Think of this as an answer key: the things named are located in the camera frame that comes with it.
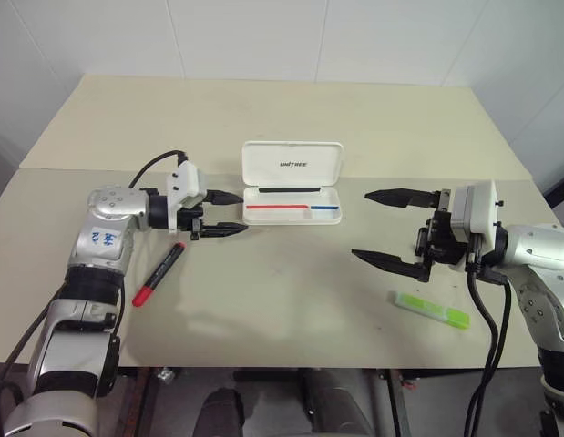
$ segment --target table surface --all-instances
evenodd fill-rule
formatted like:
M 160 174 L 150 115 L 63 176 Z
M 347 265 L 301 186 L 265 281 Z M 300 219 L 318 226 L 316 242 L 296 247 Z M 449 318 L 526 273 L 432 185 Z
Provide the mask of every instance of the table surface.
M 132 173 L 16 172 L 0 198 L 0 361 L 61 283 L 91 189 L 126 184 Z M 151 173 L 142 186 L 163 187 Z M 382 272 L 351 254 L 375 249 L 411 261 L 422 208 L 388 208 L 363 198 L 379 188 L 454 188 L 469 180 L 341 178 L 344 218 L 335 226 L 252 227 L 226 239 L 191 242 L 140 308 L 127 305 L 121 364 L 173 366 L 481 367 L 488 331 L 468 296 L 466 276 L 437 266 L 423 284 Z M 239 176 L 208 177 L 210 188 L 242 193 Z M 556 222 L 531 180 L 499 181 L 504 224 Z M 206 221 L 241 220 L 241 206 L 208 207 Z M 130 299 L 169 249 L 165 231 L 136 237 L 127 275 Z M 500 317 L 503 292 L 480 284 Z M 459 330 L 401 310 L 402 291 L 470 314 Z M 27 361 L 29 345 L 21 356 Z M 537 351 L 513 306 L 502 366 L 536 366 Z
M 177 148 L 236 175 L 248 140 L 340 141 L 343 177 L 530 178 L 469 88 L 122 76 L 85 76 L 22 167 L 135 171 Z

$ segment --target red marker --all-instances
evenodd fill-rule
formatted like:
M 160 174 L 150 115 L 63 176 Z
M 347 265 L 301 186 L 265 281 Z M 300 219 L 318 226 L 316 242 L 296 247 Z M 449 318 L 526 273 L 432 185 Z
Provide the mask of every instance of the red marker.
M 160 262 L 160 265 L 156 267 L 154 273 L 150 275 L 146 283 L 141 289 L 139 289 L 138 294 L 134 296 L 134 299 L 132 299 L 132 305 L 135 307 L 141 307 L 144 303 L 146 303 L 146 300 L 148 300 L 152 291 L 156 289 L 158 284 L 162 281 L 162 278 L 164 278 L 164 276 L 169 272 L 172 264 L 174 264 L 174 261 L 176 261 L 180 254 L 184 252 L 184 248 L 186 248 L 186 245 L 180 242 L 172 246 L 172 249 L 166 258 Z

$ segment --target screw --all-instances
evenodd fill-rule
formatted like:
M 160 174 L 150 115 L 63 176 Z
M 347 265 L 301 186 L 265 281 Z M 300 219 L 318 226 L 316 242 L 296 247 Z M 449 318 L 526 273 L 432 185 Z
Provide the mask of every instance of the screw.
M 166 385 L 170 385 L 174 381 L 174 378 L 176 378 L 176 373 L 170 367 L 163 367 L 156 374 L 156 377 Z

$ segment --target red line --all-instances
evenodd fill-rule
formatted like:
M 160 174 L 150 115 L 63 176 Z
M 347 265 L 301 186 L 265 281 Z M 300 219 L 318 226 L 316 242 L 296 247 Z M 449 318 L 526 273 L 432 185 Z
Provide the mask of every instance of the red line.
M 246 209 L 308 209 L 308 205 L 245 205 Z

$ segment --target white pen case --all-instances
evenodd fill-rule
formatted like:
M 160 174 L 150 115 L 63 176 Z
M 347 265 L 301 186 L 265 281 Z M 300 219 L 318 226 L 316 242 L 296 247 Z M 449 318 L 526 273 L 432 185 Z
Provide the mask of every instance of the white pen case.
M 335 142 L 248 141 L 241 152 L 248 225 L 334 225 L 343 212 L 332 185 L 343 146 Z

